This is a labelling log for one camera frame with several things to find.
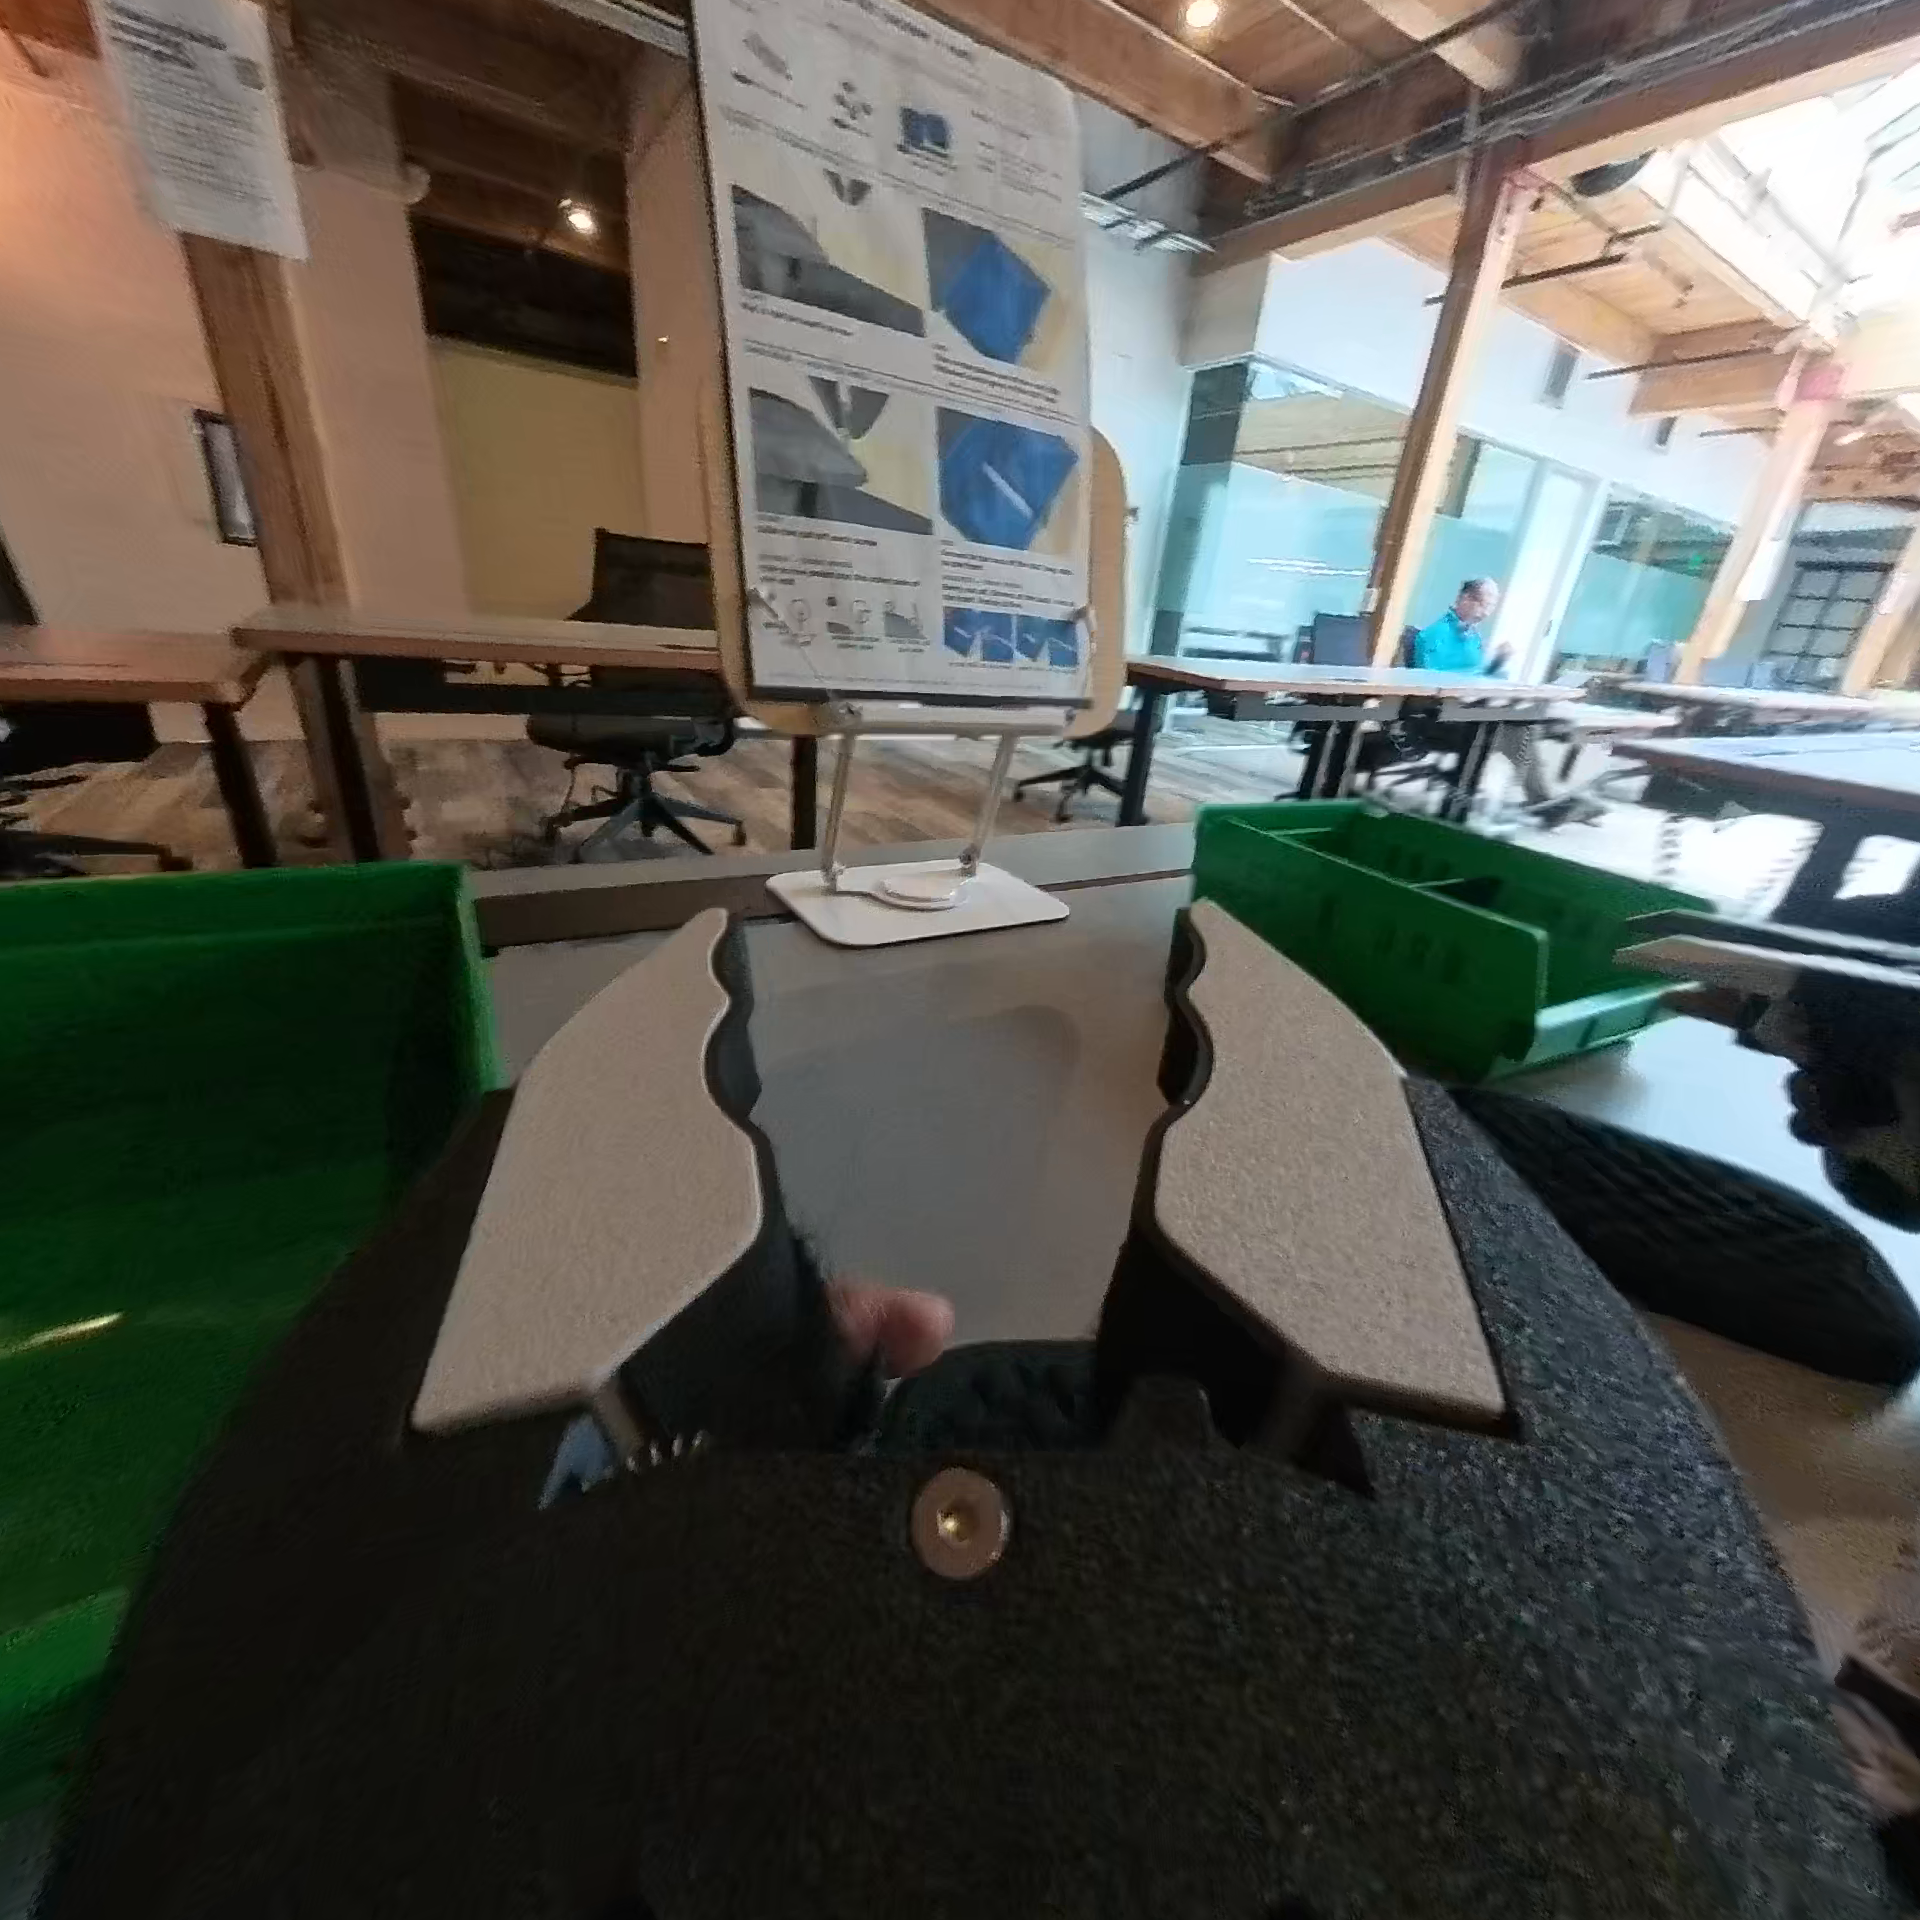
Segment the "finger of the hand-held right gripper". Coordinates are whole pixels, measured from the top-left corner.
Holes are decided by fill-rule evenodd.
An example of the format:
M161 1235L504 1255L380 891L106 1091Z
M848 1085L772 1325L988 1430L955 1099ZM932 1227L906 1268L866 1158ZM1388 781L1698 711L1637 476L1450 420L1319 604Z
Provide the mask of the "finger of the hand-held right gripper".
M1823 955L1823 936L1803 929L1668 929L1617 947L1634 974L1742 999L1782 999Z

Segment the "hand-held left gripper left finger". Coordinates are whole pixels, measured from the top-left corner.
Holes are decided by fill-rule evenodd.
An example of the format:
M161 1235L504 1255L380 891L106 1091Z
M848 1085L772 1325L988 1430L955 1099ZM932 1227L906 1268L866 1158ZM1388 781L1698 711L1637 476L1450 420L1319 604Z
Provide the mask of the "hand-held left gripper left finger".
M413 1430L583 1413L624 1464L839 1449L875 1370L837 1325L758 1126L743 929L700 910L525 1063Z

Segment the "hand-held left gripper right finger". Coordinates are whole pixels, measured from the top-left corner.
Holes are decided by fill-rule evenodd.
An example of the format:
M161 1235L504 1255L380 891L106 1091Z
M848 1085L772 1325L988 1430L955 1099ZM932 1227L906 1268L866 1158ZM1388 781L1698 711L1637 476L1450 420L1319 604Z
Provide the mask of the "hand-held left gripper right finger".
M1358 1418L1510 1436L1403 1070L1217 902L1171 925L1160 1093L1096 1316L1103 1443L1220 1440L1364 1496Z

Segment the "green plastic bin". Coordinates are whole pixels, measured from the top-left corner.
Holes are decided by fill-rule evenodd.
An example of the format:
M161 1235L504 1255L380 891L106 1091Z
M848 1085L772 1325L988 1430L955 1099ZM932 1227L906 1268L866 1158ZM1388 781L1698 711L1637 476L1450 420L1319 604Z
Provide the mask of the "green plastic bin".
M4 889L4 1814L254 1362L499 1082L465 865Z
M1705 896L1370 803L1211 803L1196 896L1336 992L1407 1063L1496 1085L1634 1042L1664 985L1617 961Z

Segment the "person's right forearm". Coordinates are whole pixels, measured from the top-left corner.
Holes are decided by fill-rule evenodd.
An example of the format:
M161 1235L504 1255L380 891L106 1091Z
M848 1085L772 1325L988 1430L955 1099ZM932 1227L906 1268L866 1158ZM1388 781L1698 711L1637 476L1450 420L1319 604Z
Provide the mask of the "person's right forearm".
M1917 1376L1917 1301L1836 1211L1539 1097L1452 1099L1638 1309L1838 1381Z

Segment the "person's right hand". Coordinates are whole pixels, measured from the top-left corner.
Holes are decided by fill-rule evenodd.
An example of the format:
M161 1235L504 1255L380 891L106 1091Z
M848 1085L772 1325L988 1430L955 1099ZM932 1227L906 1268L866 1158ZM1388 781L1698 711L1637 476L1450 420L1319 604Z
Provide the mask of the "person's right hand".
M955 1341L955 1301L945 1294L882 1283L826 1283L847 1350L885 1376L932 1367Z

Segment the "dark desk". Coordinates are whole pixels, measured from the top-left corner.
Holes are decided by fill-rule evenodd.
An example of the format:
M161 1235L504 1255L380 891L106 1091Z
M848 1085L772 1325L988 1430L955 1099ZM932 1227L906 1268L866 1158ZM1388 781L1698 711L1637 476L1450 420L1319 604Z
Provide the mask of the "dark desk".
M1773 904L1777 925L1917 942L1917 870L1885 893L1842 893L1866 842L1917 844L1912 728L1637 741L1621 757L1647 768L1641 801L1661 813L1712 818L1738 807L1816 829Z

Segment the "wooden desk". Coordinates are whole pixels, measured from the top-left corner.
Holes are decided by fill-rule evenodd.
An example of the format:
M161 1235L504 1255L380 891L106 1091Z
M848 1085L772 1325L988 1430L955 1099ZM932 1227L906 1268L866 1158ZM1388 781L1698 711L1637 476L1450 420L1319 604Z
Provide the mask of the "wooden desk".
M277 834L241 732L241 711L274 665L274 653L225 634L4 625L4 707L199 707L235 852L246 867L274 867Z
M1181 664L1170 655L1129 655L1128 685L1135 691L1129 759L1120 781L1116 827L1147 827L1147 787L1170 694L1197 691L1211 711L1251 720L1289 720L1321 732L1319 755L1303 781L1309 801L1343 797L1354 784L1364 728L1381 728L1407 706L1434 707L1439 723L1466 732L1443 818L1466 821L1480 776L1496 752L1498 732L1539 728L1559 707L1580 702L1575 685L1513 682L1464 672L1422 672L1399 665L1271 665L1260 664Z
M454 621L353 612L340 606L277 604L240 621L229 635L280 664L310 685L319 719L303 720L318 768L334 772L340 818L353 859L395 859L397 839L377 807L371 772L385 757L361 732L348 664L452 658L524 668L627 668L683 672L720 682L729 702L765 732L789 741L789 849L820 842L820 739L823 702L782 702L747 690L747 650L739 634L700 625L637 625L624 621L485 616Z
M1912 732L1912 694L1838 694L1756 685L1651 682L1603 677L1580 690L1589 707L1638 707L1661 723L1661 741L1681 739L1773 739L1792 732Z

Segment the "instruction sheet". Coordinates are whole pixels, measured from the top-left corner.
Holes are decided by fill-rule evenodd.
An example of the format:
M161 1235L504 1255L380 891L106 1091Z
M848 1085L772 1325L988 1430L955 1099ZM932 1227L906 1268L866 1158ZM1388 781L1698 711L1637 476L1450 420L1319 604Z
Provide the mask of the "instruction sheet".
M693 4L747 682L1083 707L1068 83L910 4Z

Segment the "small framed wall panel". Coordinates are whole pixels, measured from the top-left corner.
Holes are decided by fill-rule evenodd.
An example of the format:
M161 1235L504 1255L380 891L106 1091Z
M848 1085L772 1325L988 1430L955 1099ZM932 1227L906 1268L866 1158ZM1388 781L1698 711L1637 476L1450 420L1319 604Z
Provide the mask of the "small framed wall panel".
M257 520L246 476L235 420L212 408L193 408L193 445L199 449L212 527L223 544L254 547Z

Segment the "paper wall notice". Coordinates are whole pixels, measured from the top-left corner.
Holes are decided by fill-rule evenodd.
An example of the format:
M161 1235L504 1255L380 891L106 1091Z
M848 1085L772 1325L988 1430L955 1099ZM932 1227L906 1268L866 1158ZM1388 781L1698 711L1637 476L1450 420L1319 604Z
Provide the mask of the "paper wall notice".
M306 261L257 4L87 4L148 203L176 235Z

